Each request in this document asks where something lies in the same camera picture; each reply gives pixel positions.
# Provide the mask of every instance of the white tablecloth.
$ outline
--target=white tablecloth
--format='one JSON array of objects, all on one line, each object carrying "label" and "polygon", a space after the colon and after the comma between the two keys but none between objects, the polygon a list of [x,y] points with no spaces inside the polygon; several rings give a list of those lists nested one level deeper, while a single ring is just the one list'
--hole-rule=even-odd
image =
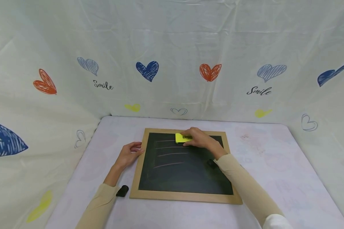
[{"label": "white tablecloth", "polygon": [[[344,217],[284,125],[107,116],[101,120],[46,229],[75,228],[121,147],[141,141],[145,128],[191,126],[226,132],[231,153],[266,189],[294,228],[344,228]],[[135,166],[124,171],[119,186],[131,188]],[[245,205],[130,199],[128,193],[116,199],[106,228],[260,227]]]}]

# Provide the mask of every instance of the blue heart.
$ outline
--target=blue heart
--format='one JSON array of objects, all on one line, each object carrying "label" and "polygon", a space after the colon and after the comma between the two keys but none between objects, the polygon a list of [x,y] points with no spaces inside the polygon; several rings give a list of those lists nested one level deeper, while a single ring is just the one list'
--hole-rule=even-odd
[{"label": "blue heart", "polygon": [[282,74],[286,70],[286,65],[264,65],[257,71],[257,76],[264,79],[266,83],[268,80]]},{"label": "blue heart", "polygon": [[343,70],[344,70],[344,65],[336,71],[332,69],[332,70],[327,70],[326,72],[322,73],[321,75],[319,75],[319,77],[317,77],[317,82],[319,83],[319,86],[321,87],[326,82],[328,82],[331,78],[341,73]]},{"label": "blue heart", "polygon": [[78,57],[78,63],[80,66],[82,66],[82,68],[92,72],[95,76],[97,76],[97,71],[99,69],[97,62],[91,59],[84,60],[83,57]]},{"label": "blue heart", "polygon": [[0,157],[18,154],[28,146],[13,131],[0,125]]},{"label": "blue heart", "polygon": [[157,61],[152,61],[145,67],[142,63],[136,63],[136,69],[141,73],[141,75],[149,80],[150,82],[153,80],[155,75],[158,72],[159,64]]}]

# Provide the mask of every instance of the wooden frame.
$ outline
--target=wooden frame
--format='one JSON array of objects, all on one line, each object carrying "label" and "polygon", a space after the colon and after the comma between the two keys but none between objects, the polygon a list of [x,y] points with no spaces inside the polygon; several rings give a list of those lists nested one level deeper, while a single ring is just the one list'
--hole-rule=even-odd
[{"label": "wooden frame", "polygon": [[[182,130],[145,128],[143,142],[141,144],[141,147],[145,149],[145,151],[147,150],[147,142],[149,138],[149,133],[175,134],[175,133],[180,133],[180,132],[182,132]],[[230,154],[228,140],[227,140],[227,136],[225,132],[214,132],[214,131],[204,131],[204,132],[208,135],[221,136],[222,142],[223,142],[223,148]],[[130,191],[130,198],[227,203],[227,204],[233,204],[233,205],[242,204],[242,199],[234,186],[232,186],[234,195],[139,190],[139,183],[140,183],[141,171],[143,169],[144,158],[145,158],[145,154],[142,154],[141,156],[139,156],[138,163],[136,164],[135,176],[134,176],[133,185]]]}]

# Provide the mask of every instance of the chalkboard eraser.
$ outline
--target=chalkboard eraser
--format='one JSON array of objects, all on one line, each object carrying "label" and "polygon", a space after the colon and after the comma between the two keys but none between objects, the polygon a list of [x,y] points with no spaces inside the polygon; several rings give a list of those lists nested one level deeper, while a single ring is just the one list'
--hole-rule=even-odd
[{"label": "chalkboard eraser", "polygon": [[119,191],[116,193],[116,196],[125,197],[128,190],[129,190],[129,187],[127,187],[127,185],[123,185],[119,189]]},{"label": "chalkboard eraser", "polygon": [[192,136],[184,136],[180,133],[176,133],[176,143],[189,142],[193,139]]}]

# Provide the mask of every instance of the white sleeve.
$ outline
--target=white sleeve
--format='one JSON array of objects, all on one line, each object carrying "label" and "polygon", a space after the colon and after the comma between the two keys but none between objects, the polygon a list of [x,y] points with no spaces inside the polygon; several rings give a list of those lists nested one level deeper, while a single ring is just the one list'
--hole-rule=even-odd
[{"label": "white sleeve", "polygon": [[271,214],[266,218],[263,229],[293,229],[293,227],[284,216]]}]

